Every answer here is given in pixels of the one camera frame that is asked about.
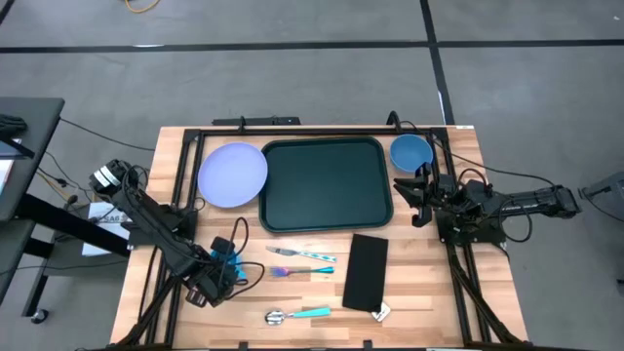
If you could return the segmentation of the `grey metal stand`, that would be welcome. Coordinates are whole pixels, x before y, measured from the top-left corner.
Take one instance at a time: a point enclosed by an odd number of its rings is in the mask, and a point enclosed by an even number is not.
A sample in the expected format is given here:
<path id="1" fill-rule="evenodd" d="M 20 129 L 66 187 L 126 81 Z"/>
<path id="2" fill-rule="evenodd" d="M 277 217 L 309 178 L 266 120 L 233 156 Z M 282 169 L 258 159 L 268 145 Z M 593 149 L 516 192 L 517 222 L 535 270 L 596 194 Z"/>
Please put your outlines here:
<path id="1" fill-rule="evenodd" d="M 624 171 L 609 175 L 601 180 L 578 189 L 579 196 L 596 210 L 600 207 L 595 201 L 603 194 L 607 195 L 607 203 L 617 211 L 624 213 Z"/>

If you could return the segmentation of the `black cloth bundle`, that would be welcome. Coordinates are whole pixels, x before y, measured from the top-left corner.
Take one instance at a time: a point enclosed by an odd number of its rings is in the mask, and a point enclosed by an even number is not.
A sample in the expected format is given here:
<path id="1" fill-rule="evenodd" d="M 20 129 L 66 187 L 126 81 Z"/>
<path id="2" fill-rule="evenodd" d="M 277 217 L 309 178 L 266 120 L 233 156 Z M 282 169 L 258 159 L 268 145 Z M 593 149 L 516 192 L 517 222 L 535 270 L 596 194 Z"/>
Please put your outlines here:
<path id="1" fill-rule="evenodd" d="M 17 116 L 0 114 L 0 138 L 11 138 L 27 130 L 25 121 Z"/>

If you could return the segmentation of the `dark green tray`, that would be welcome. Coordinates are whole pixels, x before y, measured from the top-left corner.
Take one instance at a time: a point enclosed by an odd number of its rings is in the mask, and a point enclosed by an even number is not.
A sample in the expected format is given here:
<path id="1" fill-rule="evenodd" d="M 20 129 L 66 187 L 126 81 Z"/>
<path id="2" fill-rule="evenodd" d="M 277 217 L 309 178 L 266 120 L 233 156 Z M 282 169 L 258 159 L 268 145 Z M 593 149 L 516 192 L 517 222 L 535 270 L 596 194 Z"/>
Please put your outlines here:
<path id="1" fill-rule="evenodd" d="M 382 145 L 370 136 L 276 140 L 258 218 L 269 232 L 375 228 L 394 213 Z"/>

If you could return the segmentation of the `black cloth napkin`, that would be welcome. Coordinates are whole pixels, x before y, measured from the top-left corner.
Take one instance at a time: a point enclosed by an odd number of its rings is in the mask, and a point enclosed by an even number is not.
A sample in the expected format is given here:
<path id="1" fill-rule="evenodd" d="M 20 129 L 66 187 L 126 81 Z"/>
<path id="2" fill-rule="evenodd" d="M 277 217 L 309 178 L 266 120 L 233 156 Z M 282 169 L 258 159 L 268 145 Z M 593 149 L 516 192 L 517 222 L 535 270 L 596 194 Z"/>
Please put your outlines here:
<path id="1" fill-rule="evenodd" d="M 354 234 L 350 247 L 342 306 L 371 313 L 381 323 L 390 308 L 384 303 L 389 241 Z"/>

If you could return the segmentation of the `white labelled box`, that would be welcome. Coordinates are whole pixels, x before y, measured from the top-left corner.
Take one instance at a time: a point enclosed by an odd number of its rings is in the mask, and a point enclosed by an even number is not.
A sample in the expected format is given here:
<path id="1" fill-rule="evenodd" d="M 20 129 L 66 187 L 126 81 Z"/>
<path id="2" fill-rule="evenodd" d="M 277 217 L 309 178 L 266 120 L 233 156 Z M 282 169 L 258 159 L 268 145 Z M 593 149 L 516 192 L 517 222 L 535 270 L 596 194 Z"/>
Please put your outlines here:
<path id="1" fill-rule="evenodd" d="M 87 218 L 93 221 L 96 226 L 120 238 L 129 239 L 130 231 L 125 229 L 122 224 L 131 222 L 132 220 L 125 213 L 115 209 L 112 204 L 106 202 L 92 203 L 89 206 Z M 91 244 L 83 244 L 82 256 L 97 256 L 103 254 L 109 254 L 109 251 Z"/>

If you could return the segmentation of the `purple fork with teal handle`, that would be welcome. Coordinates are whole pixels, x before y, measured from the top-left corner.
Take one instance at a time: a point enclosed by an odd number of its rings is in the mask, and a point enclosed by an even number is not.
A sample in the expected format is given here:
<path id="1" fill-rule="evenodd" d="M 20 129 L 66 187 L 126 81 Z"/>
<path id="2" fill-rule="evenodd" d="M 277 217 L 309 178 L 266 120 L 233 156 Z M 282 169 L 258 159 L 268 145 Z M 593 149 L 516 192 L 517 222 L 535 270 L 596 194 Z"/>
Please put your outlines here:
<path id="1" fill-rule="evenodd" d="M 323 267 L 316 269 L 293 269 L 287 267 L 271 267 L 270 273 L 273 277 L 288 277 L 292 274 L 333 274 L 333 267 Z"/>

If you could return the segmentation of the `lilac round plate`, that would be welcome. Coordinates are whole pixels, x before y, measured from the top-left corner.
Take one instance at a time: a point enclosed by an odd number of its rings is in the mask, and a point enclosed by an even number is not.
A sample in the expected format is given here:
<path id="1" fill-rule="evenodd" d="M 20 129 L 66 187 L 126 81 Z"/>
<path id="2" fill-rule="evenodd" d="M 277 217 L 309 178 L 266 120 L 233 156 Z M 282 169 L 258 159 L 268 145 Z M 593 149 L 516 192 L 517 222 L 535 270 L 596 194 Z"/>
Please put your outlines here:
<path id="1" fill-rule="evenodd" d="M 198 189 L 213 206 L 232 209 L 249 203 L 268 176 L 264 154 L 245 142 L 227 143 L 213 151 L 198 173 Z"/>

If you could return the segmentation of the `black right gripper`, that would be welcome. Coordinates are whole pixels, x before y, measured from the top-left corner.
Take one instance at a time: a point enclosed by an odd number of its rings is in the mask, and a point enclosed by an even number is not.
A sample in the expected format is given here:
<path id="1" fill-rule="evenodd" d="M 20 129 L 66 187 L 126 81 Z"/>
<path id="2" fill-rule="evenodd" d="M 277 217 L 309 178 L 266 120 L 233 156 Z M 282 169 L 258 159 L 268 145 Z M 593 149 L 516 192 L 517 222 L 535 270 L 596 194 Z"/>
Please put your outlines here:
<path id="1" fill-rule="evenodd" d="M 449 198 L 457 191 L 455 178 L 448 174 L 436 174 L 429 163 L 421 166 L 415 177 L 395 178 L 394 187 L 411 208 L 418 209 L 418 214 L 412 217 L 415 227 L 428 224 L 433 219 L 434 210 L 447 209 Z"/>

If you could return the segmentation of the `blue bowl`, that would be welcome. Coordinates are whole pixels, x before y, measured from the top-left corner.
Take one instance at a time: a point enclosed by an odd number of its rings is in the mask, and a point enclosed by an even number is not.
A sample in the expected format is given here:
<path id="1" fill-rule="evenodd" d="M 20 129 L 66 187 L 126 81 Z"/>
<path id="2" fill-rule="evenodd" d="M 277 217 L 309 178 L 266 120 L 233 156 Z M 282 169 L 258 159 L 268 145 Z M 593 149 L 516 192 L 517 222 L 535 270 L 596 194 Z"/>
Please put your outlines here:
<path id="1" fill-rule="evenodd" d="M 417 171 L 425 163 L 433 162 L 433 149 L 416 135 L 400 135 L 390 145 L 390 159 L 394 167 L 405 173 Z"/>

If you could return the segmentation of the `black aluminium table frame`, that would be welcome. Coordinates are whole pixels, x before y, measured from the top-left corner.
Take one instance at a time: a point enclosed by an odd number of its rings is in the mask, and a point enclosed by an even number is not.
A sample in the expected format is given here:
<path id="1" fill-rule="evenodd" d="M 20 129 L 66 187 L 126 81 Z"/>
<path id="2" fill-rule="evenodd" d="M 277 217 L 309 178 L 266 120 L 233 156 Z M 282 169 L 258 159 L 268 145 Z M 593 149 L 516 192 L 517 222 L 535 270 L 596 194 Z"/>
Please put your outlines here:
<path id="1" fill-rule="evenodd" d="M 190 132 L 206 131 L 202 150 L 196 152 L 197 141 Z M 195 170 L 211 152 L 223 144 L 243 141 L 261 149 L 279 139 L 338 137 L 348 132 L 373 136 L 382 145 L 389 159 L 389 146 L 397 129 L 391 126 L 363 127 L 163 127 L 160 130 L 152 159 L 147 193 L 160 203 L 186 205 L 189 186 Z M 389 182 L 400 175 L 386 161 Z M 285 257 L 270 253 L 265 246 L 305 250 L 337 256 L 333 275 L 293 275 L 274 278 L 266 273 L 253 289 L 242 293 L 217 308 L 198 308 L 184 301 L 181 289 L 179 307 L 172 308 L 168 296 L 156 322 L 154 342 L 165 341 L 168 321 L 176 316 L 172 346 L 174 349 L 233 349 L 247 346 L 254 349 L 306 349 L 305 351 L 337 351 L 340 348 L 362 350 L 370 340 L 372 350 L 382 348 L 461 347 L 462 331 L 451 282 L 448 254 L 438 241 L 435 222 L 422 228 L 411 226 L 415 210 L 391 190 L 394 215 L 383 227 L 333 232 L 299 233 L 277 236 L 260 225 L 257 200 L 236 209 L 219 209 L 207 204 L 198 212 L 195 239 L 207 248 L 214 236 L 229 237 L 234 221 L 243 216 L 250 226 L 250 240 L 243 259 L 265 266 L 312 267 L 321 263 L 305 257 Z M 391 312 L 378 323 L 371 314 L 343 308 L 341 305 L 345 273 L 353 232 L 389 240 L 386 269 L 385 299 Z M 496 316 L 517 338 L 528 340 L 520 304 L 514 287 L 511 268 L 505 253 L 490 244 L 472 245 L 483 296 Z M 132 252 L 110 342 L 120 341 L 137 322 L 151 256 L 151 248 Z M 331 315 L 323 318 L 287 319 L 281 326 L 268 326 L 265 313 L 282 309 L 286 312 L 328 306 Z"/>

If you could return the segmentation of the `knife with patterned teal handle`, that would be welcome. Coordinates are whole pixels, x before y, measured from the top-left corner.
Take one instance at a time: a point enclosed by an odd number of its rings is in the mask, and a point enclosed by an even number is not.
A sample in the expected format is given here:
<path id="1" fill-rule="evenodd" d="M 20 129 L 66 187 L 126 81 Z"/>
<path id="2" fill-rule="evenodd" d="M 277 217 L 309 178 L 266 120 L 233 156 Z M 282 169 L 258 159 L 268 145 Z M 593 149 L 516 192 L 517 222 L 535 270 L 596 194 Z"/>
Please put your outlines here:
<path id="1" fill-rule="evenodd" d="M 282 249 L 282 248 L 270 247 L 270 246 L 267 246 L 266 249 L 274 254 L 281 254 L 285 256 L 299 255 L 299 256 L 304 256 L 304 257 L 313 258 L 317 260 L 322 260 L 324 262 L 337 263 L 337 258 L 335 256 L 321 254 L 321 253 L 309 253 L 309 252 L 295 251 L 295 250 Z"/>

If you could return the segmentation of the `black power strip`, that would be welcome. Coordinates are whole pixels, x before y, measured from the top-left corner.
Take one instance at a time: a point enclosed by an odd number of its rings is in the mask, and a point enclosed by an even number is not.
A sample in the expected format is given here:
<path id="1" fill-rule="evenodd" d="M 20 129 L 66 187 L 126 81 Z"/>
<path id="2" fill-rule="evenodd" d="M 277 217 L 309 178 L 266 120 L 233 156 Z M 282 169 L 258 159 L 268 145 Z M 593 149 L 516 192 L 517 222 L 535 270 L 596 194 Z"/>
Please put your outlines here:
<path id="1" fill-rule="evenodd" d="M 238 118 L 230 119 L 213 119 L 213 126 L 282 126 L 282 125 L 295 125 L 301 124 L 298 117 L 245 117 L 240 116 Z"/>

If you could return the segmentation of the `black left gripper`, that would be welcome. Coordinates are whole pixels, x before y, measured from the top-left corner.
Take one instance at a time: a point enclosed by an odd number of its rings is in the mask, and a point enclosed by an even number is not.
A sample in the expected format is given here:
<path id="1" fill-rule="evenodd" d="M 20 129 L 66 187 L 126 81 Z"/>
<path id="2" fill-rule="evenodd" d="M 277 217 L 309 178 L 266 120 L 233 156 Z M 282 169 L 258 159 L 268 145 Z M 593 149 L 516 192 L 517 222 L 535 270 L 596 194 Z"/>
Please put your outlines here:
<path id="1" fill-rule="evenodd" d="M 218 306 L 236 287 L 243 287 L 243 279 L 235 279 L 235 271 L 243 273 L 240 265 L 242 258 L 235 255 L 235 245 L 222 237 L 216 237 L 211 249 L 219 253 L 216 258 L 201 246 L 195 245 L 193 250 L 199 255 L 201 262 L 191 271 L 184 285 L 188 288 L 185 300 L 195 306 Z"/>

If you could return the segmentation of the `black side table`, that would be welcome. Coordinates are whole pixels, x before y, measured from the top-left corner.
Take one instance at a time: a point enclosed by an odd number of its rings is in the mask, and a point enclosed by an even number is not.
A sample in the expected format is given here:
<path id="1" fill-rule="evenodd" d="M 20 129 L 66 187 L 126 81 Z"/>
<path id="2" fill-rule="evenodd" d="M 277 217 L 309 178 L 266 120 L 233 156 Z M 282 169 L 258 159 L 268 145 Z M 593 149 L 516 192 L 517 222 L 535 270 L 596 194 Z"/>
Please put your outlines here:
<path id="1" fill-rule="evenodd" d="M 0 305 L 24 254 L 50 257 L 55 245 L 32 237 L 37 224 L 67 234 L 124 258 L 128 241 L 86 219 L 27 193 L 60 120 L 59 97 L 0 97 L 0 114 L 17 116 L 27 130 L 0 138 L 0 161 L 11 167 L 0 176 Z"/>

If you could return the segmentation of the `bright blue cup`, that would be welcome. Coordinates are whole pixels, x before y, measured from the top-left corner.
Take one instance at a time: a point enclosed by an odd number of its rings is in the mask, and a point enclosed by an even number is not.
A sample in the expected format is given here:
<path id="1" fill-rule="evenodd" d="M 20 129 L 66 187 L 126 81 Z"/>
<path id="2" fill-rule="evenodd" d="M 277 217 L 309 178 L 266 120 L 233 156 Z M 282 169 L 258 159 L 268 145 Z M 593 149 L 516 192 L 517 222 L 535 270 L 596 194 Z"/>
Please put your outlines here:
<path id="1" fill-rule="evenodd" d="M 216 250 L 212 250 L 211 257 L 216 258 L 218 260 L 224 260 L 225 258 L 228 258 L 227 262 L 230 265 L 235 266 L 235 270 L 238 275 L 237 281 L 236 281 L 237 285 L 244 286 L 249 282 L 247 279 L 246 273 L 244 272 L 243 268 L 240 265 L 240 263 L 242 262 L 242 258 L 240 258 L 239 256 L 235 255 L 234 253 L 227 255 L 225 253 L 220 253 Z"/>

